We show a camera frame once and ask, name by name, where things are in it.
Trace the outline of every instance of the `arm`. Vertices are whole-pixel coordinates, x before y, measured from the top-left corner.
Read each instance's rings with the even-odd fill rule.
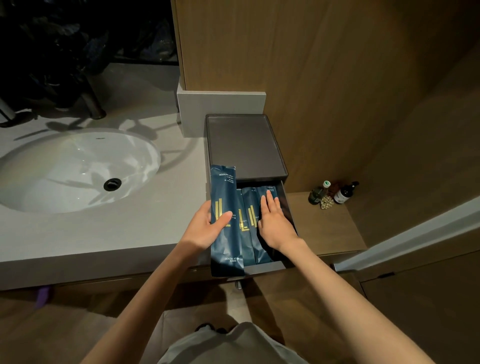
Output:
[[[360,293],[330,269],[299,238],[270,191],[261,200],[260,233],[299,269],[312,285],[358,363],[418,363],[433,361],[408,336]]]
[[[152,273],[82,364],[138,363],[180,277],[232,217],[210,225],[210,201],[195,213],[180,242]]]

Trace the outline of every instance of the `person's left hand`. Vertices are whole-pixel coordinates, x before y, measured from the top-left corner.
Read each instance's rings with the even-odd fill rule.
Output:
[[[210,224],[211,201],[205,201],[200,209],[195,213],[186,231],[184,232],[180,243],[190,243],[198,249],[205,250],[215,241],[222,229],[230,222],[233,213],[227,211]]]

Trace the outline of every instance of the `sink basin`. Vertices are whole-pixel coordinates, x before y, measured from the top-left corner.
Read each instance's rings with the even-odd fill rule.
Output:
[[[64,132],[0,159],[0,203],[36,213],[80,211],[120,200],[158,171],[157,147],[113,129]]]

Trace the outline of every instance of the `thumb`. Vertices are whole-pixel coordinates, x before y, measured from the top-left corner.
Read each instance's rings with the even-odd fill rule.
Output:
[[[233,213],[231,211],[227,211],[223,213],[222,216],[220,216],[218,220],[212,224],[212,226],[215,228],[215,230],[218,233],[220,233],[222,229],[226,227],[226,225],[230,222],[230,220],[232,219],[232,216],[233,216]]]

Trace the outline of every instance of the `bottle label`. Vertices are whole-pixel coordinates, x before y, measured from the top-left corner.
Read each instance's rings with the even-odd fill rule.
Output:
[[[350,197],[345,197],[342,195],[342,193],[340,191],[338,191],[335,196],[333,197],[333,199],[335,201],[337,201],[339,204],[342,204],[344,203],[345,201],[347,201]]]

